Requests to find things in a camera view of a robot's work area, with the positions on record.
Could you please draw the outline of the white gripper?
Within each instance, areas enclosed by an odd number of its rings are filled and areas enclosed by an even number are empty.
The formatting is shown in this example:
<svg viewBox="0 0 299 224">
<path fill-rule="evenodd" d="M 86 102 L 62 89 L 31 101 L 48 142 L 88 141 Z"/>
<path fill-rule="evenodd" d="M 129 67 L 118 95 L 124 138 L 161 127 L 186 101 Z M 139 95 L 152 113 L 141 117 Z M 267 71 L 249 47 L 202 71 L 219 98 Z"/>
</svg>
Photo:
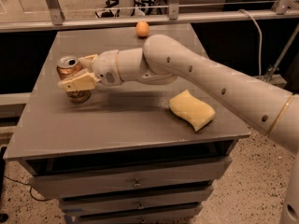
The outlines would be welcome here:
<svg viewBox="0 0 299 224">
<path fill-rule="evenodd" d="M 80 57 L 78 61 L 85 69 L 80 70 L 72 77 L 58 82 L 58 87 L 64 91 L 90 91 L 100 82 L 105 86 L 118 86 L 122 84 L 117 67 L 117 49 L 105 51 L 100 55 L 92 54 Z"/>
</svg>

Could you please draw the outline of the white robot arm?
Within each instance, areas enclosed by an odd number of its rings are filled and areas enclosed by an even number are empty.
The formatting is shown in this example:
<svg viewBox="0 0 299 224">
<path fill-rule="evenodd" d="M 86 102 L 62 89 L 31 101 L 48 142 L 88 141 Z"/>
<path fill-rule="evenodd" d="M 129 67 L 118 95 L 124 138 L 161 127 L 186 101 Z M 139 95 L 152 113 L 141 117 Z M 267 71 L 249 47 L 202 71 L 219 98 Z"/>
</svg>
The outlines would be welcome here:
<svg viewBox="0 0 299 224">
<path fill-rule="evenodd" d="M 141 48 L 117 49 L 57 62 L 67 91 L 90 91 L 98 84 L 128 81 L 163 85 L 182 77 L 206 92 L 257 132 L 295 155 L 279 224 L 298 224 L 299 96 L 216 63 L 167 35 L 152 35 Z"/>
</svg>

